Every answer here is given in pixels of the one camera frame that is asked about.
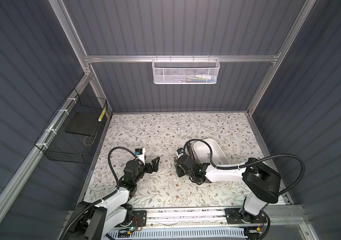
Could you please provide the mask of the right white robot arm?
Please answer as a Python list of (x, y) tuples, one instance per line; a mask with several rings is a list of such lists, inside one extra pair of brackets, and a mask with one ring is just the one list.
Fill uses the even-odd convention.
[(247, 222), (258, 216), (268, 204), (278, 202), (281, 177), (278, 172), (256, 158), (249, 158), (243, 165), (222, 167), (210, 163), (199, 164), (183, 154), (175, 161), (175, 165), (179, 177), (188, 176), (197, 185), (216, 182), (247, 185), (250, 194), (245, 197), (238, 213)]

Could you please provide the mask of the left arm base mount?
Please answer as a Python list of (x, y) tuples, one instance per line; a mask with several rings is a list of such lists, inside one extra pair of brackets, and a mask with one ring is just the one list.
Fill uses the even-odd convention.
[(103, 231), (109, 232), (114, 228), (128, 228), (146, 226), (147, 211), (145, 210), (127, 210), (118, 208), (105, 217)]

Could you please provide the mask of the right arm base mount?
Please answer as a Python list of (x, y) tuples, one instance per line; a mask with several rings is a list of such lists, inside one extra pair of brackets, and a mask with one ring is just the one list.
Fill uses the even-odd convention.
[(265, 214), (254, 216), (247, 213), (242, 207), (233, 207), (224, 209), (224, 214), (228, 224), (266, 224), (267, 218)]

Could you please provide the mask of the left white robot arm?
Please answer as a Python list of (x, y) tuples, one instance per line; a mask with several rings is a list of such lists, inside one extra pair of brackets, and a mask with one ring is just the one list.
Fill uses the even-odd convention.
[(101, 240), (117, 225), (129, 226), (133, 218), (133, 207), (128, 202), (137, 190), (137, 183), (148, 173), (158, 171), (160, 157), (145, 162), (140, 155), (128, 161), (124, 175), (117, 180), (117, 188), (107, 196), (93, 202), (82, 201), (75, 209), (63, 229), (61, 240)]

